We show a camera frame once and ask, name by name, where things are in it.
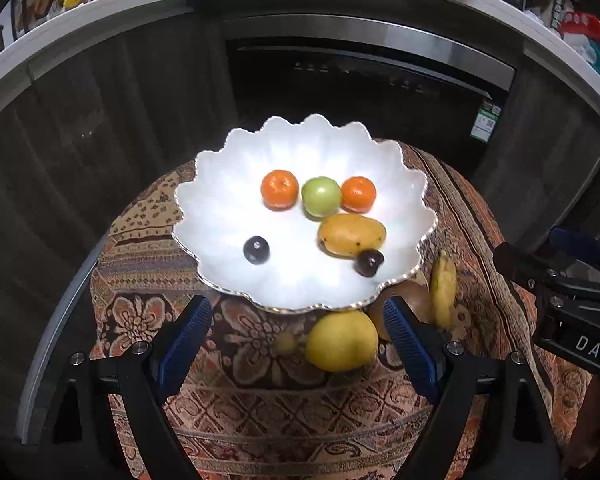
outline mango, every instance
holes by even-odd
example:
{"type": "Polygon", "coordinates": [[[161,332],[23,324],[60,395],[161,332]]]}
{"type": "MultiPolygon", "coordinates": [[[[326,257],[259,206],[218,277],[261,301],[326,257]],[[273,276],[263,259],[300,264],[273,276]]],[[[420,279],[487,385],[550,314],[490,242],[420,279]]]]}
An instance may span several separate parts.
{"type": "Polygon", "coordinates": [[[339,213],[325,218],[318,229],[318,243],[338,256],[355,258],[366,249],[378,250],[386,238],[386,229],[373,218],[339,213]]]}

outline patterned tablecloth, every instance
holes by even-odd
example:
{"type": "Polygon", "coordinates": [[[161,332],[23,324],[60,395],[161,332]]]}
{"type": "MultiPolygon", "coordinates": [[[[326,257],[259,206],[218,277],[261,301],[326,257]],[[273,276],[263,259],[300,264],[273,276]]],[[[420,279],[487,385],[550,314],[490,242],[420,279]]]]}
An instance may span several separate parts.
{"type": "MultiPolygon", "coordinates": [[[[404,161],[429,175],[426,203],[437,230],[423,244],[428,279],[445,248],[458,266],[458,302],[470,311],[465,344],[474,354],[528,357],[552,424],[564,446],[575,424],[588,375],[533,349],[533,298],[495,270],[491,251],[502,235],[487,205],[458,173],[433,156],[404,146],[404,161]]],[[[245,300],[220,296],[196,279],[196,263],[171,229],[180,219],[173,190],[192,180],[192,162],[158,179],[113,222],[91,277],[98,326],[92,358],[122,354],[151,340],[193,294],[214,306],[213,325],[177,396],[165,412],[196,468],[208,478],[295,477],[390,479],[430,412],[413,391],[395,349],[380,343],[372,364],[347,373],[318,370],[302,357],[277,355],[272,342],[287,330],[299,339],[321,313],[274,316],[245,300]]],[[[118,434],[135,476],[149,478],[119,397],[111,397],[118,434]]],[[[464,469],[480,420],[476,402],[450,469],[464,469]]]]}

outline kitchen counter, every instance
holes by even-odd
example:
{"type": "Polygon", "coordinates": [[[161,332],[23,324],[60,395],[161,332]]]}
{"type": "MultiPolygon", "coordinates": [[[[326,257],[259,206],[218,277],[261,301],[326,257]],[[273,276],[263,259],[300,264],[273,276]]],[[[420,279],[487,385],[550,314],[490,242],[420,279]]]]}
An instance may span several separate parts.
{"type": "MultiPolygon", "coordinates": [[[[600,76],[547,28],[501,0],[448,1],[522,35],[525,55],[567,83],[600,115],[600,76]]],[[[96,0],[40,25],[0,53],[0,82],[8,81],[8,87],[0,91],[0,110],[30,84],[30,79],[77,52],[124,30],[188,10],[191,4],[187,0],[96,0]],[[27,63],[29,73],[14,75],[27,63]]]]}

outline white scalloped bowl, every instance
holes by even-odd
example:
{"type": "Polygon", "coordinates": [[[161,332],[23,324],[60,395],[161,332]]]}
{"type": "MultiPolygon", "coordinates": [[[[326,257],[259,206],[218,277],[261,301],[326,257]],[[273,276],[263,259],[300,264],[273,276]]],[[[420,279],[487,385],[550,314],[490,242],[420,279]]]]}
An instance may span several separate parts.
{"type": "Polygon", "coordinates": [[[360,308],[420,268],[419,245],[438,222],[424,205],[426,189],[426,175],[405,167],[398,143],[375,142],[361,123],[337,128],[317,114],[300,124],[272,117],[259,132],[230,131],[219,152],[198,154],[195,179],[175,190],[183,219],[173,238],[198,260],[202,282],[266,310],[360,308]],[[300,198],[282,212],[263,204],[260,183],[272,170],[291,171],[300,187],[314,176],[339,184],[355,175],[371,179],[378,197],[366,216],[386,227],[384,264],[374,277],[360,276],[353,260],[320,249],[319,222],[307,218],[300,198]],[[255,235],[270,247],[261,265],[242,254],[255,235]]]}

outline robotic arm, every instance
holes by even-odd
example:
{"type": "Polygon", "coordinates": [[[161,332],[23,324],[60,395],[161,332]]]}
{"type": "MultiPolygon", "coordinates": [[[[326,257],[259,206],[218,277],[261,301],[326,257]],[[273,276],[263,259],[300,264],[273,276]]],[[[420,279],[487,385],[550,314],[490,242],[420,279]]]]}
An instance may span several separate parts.
{"type": "MultiPolygon", "coordinates": [[[[600,242],[552,233],[557,245],[600,268],[600,242]]],[[[572,280],[502,244],[499,272],[536,295],[534,342],[600,374],[600,285],[572,280]]],[[[464,480],[558,480],[560,455],[536,381],[519,351],[504,360],[471,355],[444,342],[395,296],[384,305],[385,326],[416,392],[432,413],[398,480],[443,480],[454,458],[475,395],[488,394],[464,480]]],[[[211,307],[195,296],[153,341],[124,355],[91,361],[76,352],[48,412],[40,444],[48,478],[130,479],[107,394],[123,397],[129,425],[153,480],[199,479],[162,404],[176,394],[211,324],[211,307]]]]}

